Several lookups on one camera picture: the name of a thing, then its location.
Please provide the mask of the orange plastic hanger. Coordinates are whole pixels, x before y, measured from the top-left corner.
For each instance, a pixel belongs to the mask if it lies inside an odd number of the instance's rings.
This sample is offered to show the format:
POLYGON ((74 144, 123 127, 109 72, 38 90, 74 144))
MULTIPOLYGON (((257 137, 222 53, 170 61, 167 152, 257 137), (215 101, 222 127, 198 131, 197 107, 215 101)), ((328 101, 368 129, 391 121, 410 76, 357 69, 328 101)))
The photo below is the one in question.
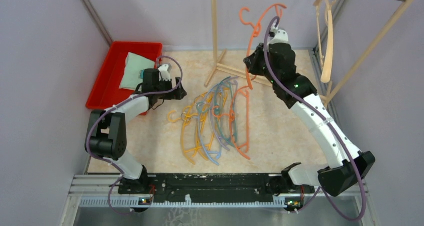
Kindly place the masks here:
POLYGON ((232 95, 231 95, 231 102, 230 102, 230 107, 229 107, 229 112, 228 113, 223 113, 222 108, 225 106, 226 104, 226 96, 227 94, 225 93, 225 90, 230 90, 230 92, 232 92, 232 88, 231 87, 225 87, 223 89, 224 91, 224 96, 222 97, 224 102, 223 105, 217 105, 215 100, 214 100, 214 104, 211 107, 210 113, 211 115, 216 119, 215 124, 214 124, 214 128, 216 128, 218 130, 218 133, 215 134, 215 136, 217 137, 217 139, 219 140, 220 144, 226 148, 227 145, 233 146, 244 158, 246 158, 247 160, 250 160, 251 158, 247 155, 247 153, 249 152, 250 149, 250 126, 249 126, 249 101, 250 101, 250 92, 249 89, 238 89, 236 90, 232 95), (237 114, 236 114, 236 101, 237 101, 237 96, 241 95, 244 96, 246 98, 246 120, 245 120, 245 129, 246 129, 246 142, 243 144, 239 144, 238 143, 238 132, 237 132, 237 124, 236 124, 236 118, 237 118, 237 114), (223 120, 223 118, 227 117, 228 118, 228 128, 229 128, 229 137, 225 137, 225 135, 222 133, 222 129, 221 129, 221 121, 223 120))
MULTIPOLYGON (((267 15, 267 13, 268 13, 271 9, 274 9, 274 10, 275 10, 275 12, 276 12, 276 16, 277 16, 277 17, 279 17, 279 19, 281 20, 281 19, 282 19, 282 16, 283 16, 283 11, 284 11, 284 9, 287 9, 287 6, 286 6, 286 5, 284 5, 284 4, 282 4, 282 3, 275 3, 275 4, 272 4, 271 6, 269 6, 269 7, 268 7, 268 8, 267 8, 267 9, 266 9, 263 13, 262 13, 262 15, 260 16, 259 20, 258 20, 255 24, 253 24, 252 22, 247 22, 247 21, 244 21, 244 20, 243 20, 243 13, 244 13, 245 11, 246 11, 246 12, 250 12, 250 9, 249 9, 249 8, 247 8, 247 7, 243 7, 243 8, 241 8, 241 9, 240 9, 239 14, 238 14, 239 19, 240 19, 240 22, 241 22, 243 25, 249 25, 249 26, 251 26, 251 27, 252 27, 252 33, 251 33, 251 36, 250 36, 250 38, 249 38, 249 43, 248 43, 248 47, 247 47, 247 53, 246 53, 246 55, 247 55, 247 56, 250 56, 250 52, 251 52, 251 49, 252 49, 252 43, 253 43, 253 40, 254 40, 255 38, 259 37, 259 35, 261 34, 261 30, 262 30, 261 22, 262 22, 263 18, 267 15)), ((276 29, 278 29, 278 28, 279 28, 279 23, 274 23, 274 24, 271 26, 271 28, 276 28, 276 29)), ((246 85, 246 86, 244 86, 244 87, 241 87, 241 88, 240 88, 240 90, 242 90, 242 89, 250 89, 250 90, 252 90, 252 89, 253 89, 252 82, 256 79, 256 77, 254 76, 253 78, 251 78, 251 75, 248 73, 248 70, 246 69, 246 70, 245 70, 245 79, 246 79, 246 81, 247 81, 247 85, 246 85)))

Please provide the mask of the beige plastic hanger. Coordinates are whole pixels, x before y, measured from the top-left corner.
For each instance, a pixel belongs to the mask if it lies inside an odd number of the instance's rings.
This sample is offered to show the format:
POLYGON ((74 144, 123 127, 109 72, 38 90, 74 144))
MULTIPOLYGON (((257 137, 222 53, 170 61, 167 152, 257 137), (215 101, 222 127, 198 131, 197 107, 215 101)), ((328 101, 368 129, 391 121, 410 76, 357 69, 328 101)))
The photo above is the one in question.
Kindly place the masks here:
POLYGON ((322 73, 320 81, 322 83, 329 83, 331 80, 332 68, 333 68, 333 59, 334 59, 334 20, 332 14, 332 8, 335 5, 337 0, 333 0, 330 3, 329 0, 315 0, 313 6, 315 7, 316 12, 316 26, 317 26, 317 38, 318 38, 318 59, 321 65, 322 73), (324 20, 325 25, 327 26, 327 36, 326 39, 326 48, 323 50, 322 47, 322 37, 320 29, 320 12, 321 6, 325 6, 324 11, 324 20))

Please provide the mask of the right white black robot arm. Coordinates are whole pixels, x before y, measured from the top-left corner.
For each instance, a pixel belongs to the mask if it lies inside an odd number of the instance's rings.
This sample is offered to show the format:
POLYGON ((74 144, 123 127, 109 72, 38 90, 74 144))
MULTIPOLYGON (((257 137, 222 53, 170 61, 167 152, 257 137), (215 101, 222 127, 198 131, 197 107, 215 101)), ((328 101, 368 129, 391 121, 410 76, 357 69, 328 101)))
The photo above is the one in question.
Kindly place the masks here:
POLYGON ((265 47, 260 43, 252 55, 244 58, 249 73, 264 76, 276 96, 306 125, 324 152, 327 163, 293 163, 283 171, 281 185, 295 192, 301 185, 320 186, 338 196, 358 179, 364 178, 376 161, 371 151, 363 152, 342 132, 324 107, 317 89, 306 76, 297 72, 296 53, 287 43, 265 47))

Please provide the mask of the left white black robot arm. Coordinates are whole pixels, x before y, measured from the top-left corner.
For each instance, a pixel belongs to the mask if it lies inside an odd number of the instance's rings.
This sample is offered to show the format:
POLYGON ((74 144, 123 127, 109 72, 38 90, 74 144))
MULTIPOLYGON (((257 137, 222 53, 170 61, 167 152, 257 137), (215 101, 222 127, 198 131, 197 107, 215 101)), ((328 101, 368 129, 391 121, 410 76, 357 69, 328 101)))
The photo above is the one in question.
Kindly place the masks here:
POLYGON ((144 70, 142 83, 126 100, 90 114, 85 150, 118 169, 121 194, 146 193, 151 188, 146 167, 127 149, 127 123, 153 109, 159 100, 182 100, 187 95, 182 78, 176 77, 173 85, 170 72, 170 64, 144 70))

